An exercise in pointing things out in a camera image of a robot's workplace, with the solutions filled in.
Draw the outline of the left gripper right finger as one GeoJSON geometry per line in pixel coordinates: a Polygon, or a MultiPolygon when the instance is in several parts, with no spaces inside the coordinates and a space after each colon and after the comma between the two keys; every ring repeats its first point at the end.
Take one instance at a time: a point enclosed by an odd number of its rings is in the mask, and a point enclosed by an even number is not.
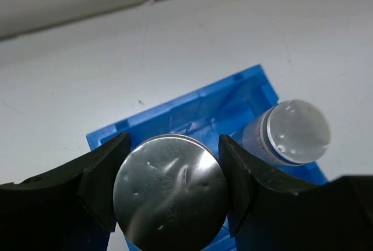
{"type": "Polygon", "coordinates": [[[237,250],[371,250],[372,177],[324,185],[291,176],[219,138],[237,250]]]}

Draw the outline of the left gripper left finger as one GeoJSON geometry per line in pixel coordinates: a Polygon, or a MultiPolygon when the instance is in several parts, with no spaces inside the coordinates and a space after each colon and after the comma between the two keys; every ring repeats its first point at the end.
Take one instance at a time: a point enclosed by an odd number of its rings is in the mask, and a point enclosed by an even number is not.
{"type": "Polygon", "coordinates": [[[113,187],[131,150],[120,133],[25,181],[1,185],[1,250],[106,250],[115,231],[113,187]]]}

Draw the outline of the silver-capped white shaker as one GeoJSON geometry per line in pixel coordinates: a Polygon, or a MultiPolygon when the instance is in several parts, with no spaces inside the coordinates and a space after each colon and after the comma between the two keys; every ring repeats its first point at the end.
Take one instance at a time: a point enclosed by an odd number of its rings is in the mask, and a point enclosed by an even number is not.
{"type": "Polygon", "coordinates": [[[268,164],[297,167],[320,159],[331,141],[323,112],[304,100],[283,101],[246,125],[242,146],[268,164]]]}
{"type": "Polygon", "coordinates": [[[139,250],[202,250],[226,219],[228,186],[204,144],[186,135],[160,135],[122,163],[113,206],[125,238],[139,250]]]}

